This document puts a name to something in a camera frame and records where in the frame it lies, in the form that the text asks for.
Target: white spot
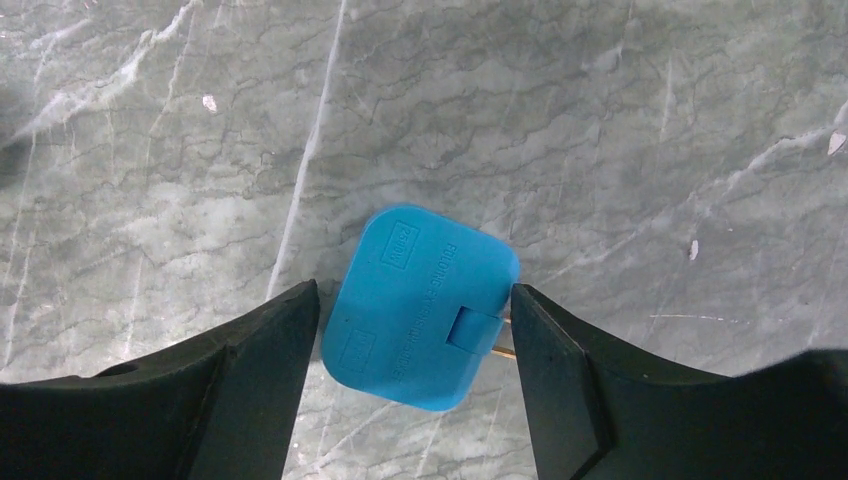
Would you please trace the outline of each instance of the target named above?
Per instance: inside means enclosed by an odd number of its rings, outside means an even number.
[[[845,145],[845,140],[848,139],[845,135],[839,132],[833,132],[830,136],[830,143],[827,146],[827,155],[831,156],[834,153],[838,152],[843,145]]]
[[[689,247],[689,260],[698,258],[698,241],[692,240],[692,245]]]
[[[215,97],[212,95],[203,96],[203,106],[212,113],[218,112],[218,105],[215,104]]]

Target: blue tab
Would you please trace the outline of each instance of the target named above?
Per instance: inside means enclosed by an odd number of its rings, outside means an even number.
[[[420,207],[373,216],[324,333],[343,385],[419,408],[455,407],[503,321],[519,262],[503,242]]]

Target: marble countertop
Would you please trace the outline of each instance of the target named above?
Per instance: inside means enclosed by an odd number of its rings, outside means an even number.
[[[396,202],[687,365],[848,346],[844,1],[0,0],[0,62],[0,381],[329,297]],[[286,479],[535,476],[494,356],[445,414],[316,362],[292,442]]]

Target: marble table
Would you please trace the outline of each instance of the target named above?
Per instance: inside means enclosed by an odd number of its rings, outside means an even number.
[[[666,358],[848,347],[841,0],[0,0],[0,381],[91,375],[412,202]],[[534,478],[516,364],[445,414],[316,361],[286,479]]]

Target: blue plastic case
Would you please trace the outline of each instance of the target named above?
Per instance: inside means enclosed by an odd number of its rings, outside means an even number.
[[[519,262],[503,242],[401,205],[373,216],[322,353],[343,385],[433,411],[455,407],[495,344]]]

